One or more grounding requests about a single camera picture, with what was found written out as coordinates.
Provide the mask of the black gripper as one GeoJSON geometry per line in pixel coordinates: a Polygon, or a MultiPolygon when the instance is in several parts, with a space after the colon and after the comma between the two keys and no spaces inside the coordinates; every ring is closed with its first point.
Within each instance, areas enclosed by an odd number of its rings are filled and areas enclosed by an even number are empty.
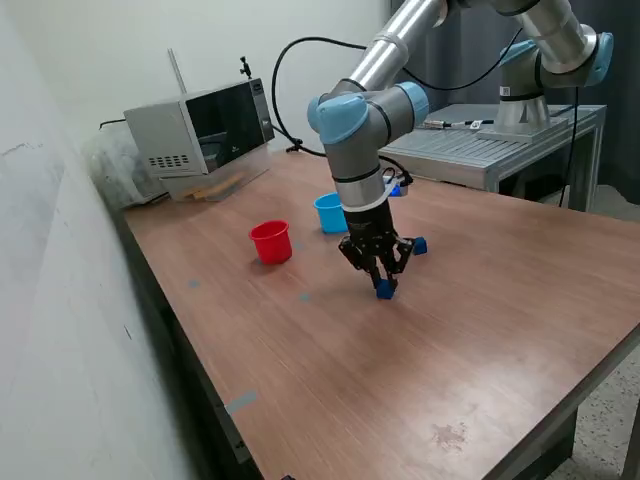
{"type": "Polygon", "coordinates": [[[388,200],[373,209],[344,212],[349,237],[343,237],[339,250],[356,270],[367,273],[375,290],[382,277],[377,265],[378,255],[384,255],[384,269],[392,288],[396,276],[402,274],[414,251],[412,238],[398,238],[388,200]]]}

